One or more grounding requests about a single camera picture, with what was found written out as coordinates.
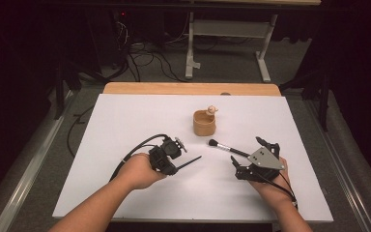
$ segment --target gray carpet floor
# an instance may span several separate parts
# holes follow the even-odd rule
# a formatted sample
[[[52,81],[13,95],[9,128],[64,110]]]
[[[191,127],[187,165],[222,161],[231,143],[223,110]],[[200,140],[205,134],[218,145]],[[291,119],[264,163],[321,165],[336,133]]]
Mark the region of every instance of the gray carpet floor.
[[[193,82],[261,82],[259,70],[253,57],[253,47],[259,47],[259,42],[249,41],[238,43],[237,39],[223,39],[222,43],[213,46],[205,39],[197,42],[194,60],[201,62],[200,70],[194,71]],[[303,54],[309,43],[290,44],[288,41],[272,42],[266,55],[266,62],[271,80],[275,84],[284,83],[295,76]],[[115,81],[134,81],[140,76],[141,81],[172,82],[173,78],[184,78],[186,69],[186,47],[182,43],[173,43],[165,48],[156,48],[140,44],[133,48],[133,60],[138,71],[130,62],[130,71],[115,78]],[[112,69],[104,67],[104,73],[112,73]],[[65,111],[64,121],[56,133],[43,166],[31,187],[25,201],[13,221],[10,231],[46,231],[57,220],[51,215],[56,205],[63,184],[66,181],[73,157],[68,150],[68,134],[70,134],[71,150],[75,153],[90,119],[90,112],[82,116],[83,124],[76,124],[76,114],[81,114],[95,104],[103,86],[90,76],[82,75],[83,87],[73,92],[71,107]],[[314,231],[371,231],[366,230],[365,223],[357,216],[357,210],[350,203],[349,194],[345,191],[347,183],[341,181],[338,164],[332,157],[333,152],[340,154],[340,164],[344,165],[346,173],[352,180],[360,196],[360,202],[371,221],[371,170],[360,153],[352,135],[343,120],[340,109],[330,93],[328,109],[328,132],[321,130],[316,120],[315,106],[317,101],[304,101],[300,90],[289,90],[283,95],[287,98],[293,117],[300,131],[305,149],[310,157],[318,177],[320,186],[325,194],[332,212],[334,222],[311,224]],[[33,158],[44,140],[45,134],[51,127],[55,108],[47,115],[46,120],[37,130],[34,137],[25,147],[22,154],[9,171],[7,178],[0,187],[0,214],[10,199],[28,163]],[[223,226],[220,231],[250,231],[249,226]],[[208,226],[193,227],[193,231],[212,231]]]

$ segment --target human arm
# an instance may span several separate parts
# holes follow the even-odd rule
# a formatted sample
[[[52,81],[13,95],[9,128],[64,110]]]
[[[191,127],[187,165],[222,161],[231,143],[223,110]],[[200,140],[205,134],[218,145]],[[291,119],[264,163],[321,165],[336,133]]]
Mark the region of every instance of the human arm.
[[[280,185],[281,187],[289,190],[290,183],[288,176],[288,164],[284,158],[280,158],[285,166],[284,170],[280,171],[273,182]],[[291,196],[270,184],[263,184],[258,182],[249,182],[261,195],[265,202],[271,207],[278,217],[279,225],[283,232],[308,232],[312,231],[308,223],[302,218],[297,208],[292,203]]]
[[[135,189],[145,189],[165,175],[152,169],[149,155],[133,155],[119,174],[70,211],[49,231],[104,231],[123,200]]]

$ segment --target forearm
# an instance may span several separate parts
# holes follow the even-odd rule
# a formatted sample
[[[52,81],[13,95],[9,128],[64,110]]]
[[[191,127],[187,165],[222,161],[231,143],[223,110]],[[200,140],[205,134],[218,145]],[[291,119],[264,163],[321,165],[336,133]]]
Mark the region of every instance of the forearm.
[[[104,231],[131,189],[114,180],[69,212],[50,231]]]
[[[278,217],[279,226],[283,232],[308,232],[312,231],[308,223],[302,218],[297,208],[291,203],[286,202],[275,209]]]

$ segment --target human hand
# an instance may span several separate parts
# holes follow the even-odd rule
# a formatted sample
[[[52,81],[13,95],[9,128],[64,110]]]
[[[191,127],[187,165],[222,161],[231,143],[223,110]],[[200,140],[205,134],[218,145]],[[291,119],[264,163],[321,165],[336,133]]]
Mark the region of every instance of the human hand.
[[[152,169],[148,154],[140,153],[131,156],[112,182],[124,183],[131,190],[145,189],[165,177],[166,175]]]
[[[281,170],[280,174],[285,178],[285,180],[288,183],[290,183],[289,176],[288,176],[287,160],[285,160],[284,158],[279,158],[279,160],[285,166],[285,169]],[[281,175],[278,175],[275,179],[273,179],[273,182],[287,190],[291,190],[290,186],[284,180],[284,178],[282,178]],[[260,193],[264,201],[267,202],[267,204],[274,211],[277,211],[281,207],[286,206],[285,203],[289,203],[292,206],[292,198],[287,192],[279,188],[276,188],[270,184],[259,183],[259,182],[249,182],[249,183]]]

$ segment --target wrist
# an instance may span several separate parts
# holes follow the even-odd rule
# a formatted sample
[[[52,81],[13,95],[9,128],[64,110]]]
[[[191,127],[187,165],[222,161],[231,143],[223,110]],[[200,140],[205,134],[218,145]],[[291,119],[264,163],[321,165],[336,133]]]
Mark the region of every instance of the wrist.
[[[278,202],[272,209],[277,215],[281,215],[291,211],[297,211],[295,203],[288,199]]]
[[[130,184],[130,182],[124,178],[115,177],[110,183],[109,183],[115,190],[119,191],[120,193],[123,193],[125,195],[128,195],[134,190],[134,187]]]

